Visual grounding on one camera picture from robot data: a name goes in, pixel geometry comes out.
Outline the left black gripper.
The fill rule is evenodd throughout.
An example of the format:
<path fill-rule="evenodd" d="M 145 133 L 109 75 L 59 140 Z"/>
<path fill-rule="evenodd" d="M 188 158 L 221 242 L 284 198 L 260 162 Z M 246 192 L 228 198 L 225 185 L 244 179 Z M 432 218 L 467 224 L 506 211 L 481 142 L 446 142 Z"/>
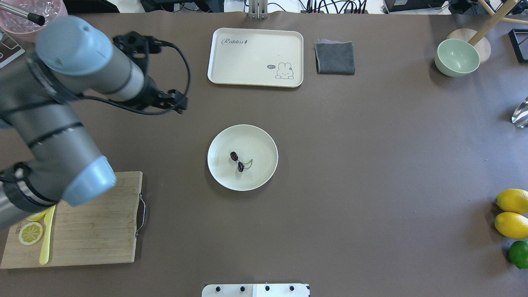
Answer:
<path fill-rule="evenodd" d="M 187 96 L 179 90 L 163 92 L 157 88 L 155 81 L 147 77 L 141 92 L 134 98 L 134 110 L 145 113 L 147 107 L 162 109 L 164 113 L 175 111 L 183 113 L 187 109 Z"/>

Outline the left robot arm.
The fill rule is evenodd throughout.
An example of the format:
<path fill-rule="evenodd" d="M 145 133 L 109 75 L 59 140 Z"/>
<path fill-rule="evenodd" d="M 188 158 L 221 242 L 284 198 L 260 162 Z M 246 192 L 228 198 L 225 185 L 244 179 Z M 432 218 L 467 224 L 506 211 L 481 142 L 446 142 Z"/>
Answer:
<path fill-rule="evenodd" d="M 149 55 L 178 46 L 129 32 L 109 39 L 84 19 L 47 24 L 34 50 L 1 71 L 1 127 L 13 128 L 34 159 L 1 171 L 1 228 L 66 201 L 77 207 L 115 186 L 116 175 L 71 107 L 96 100 L 155 116 L 187 108 L 183 92 L 162 92 Z M 148 107 L 159 112 L 147 112 Z"/>

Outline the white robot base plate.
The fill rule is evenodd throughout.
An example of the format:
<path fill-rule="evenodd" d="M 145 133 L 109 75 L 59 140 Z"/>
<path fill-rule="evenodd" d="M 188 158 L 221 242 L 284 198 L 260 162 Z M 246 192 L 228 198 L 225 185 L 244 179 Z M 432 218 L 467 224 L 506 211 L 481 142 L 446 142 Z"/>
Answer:
<path fill-rule="evenodd" d="M 247 283 L 205 285 L 202 297 L 309 297 L 308 284 L 302 283 Z"/>

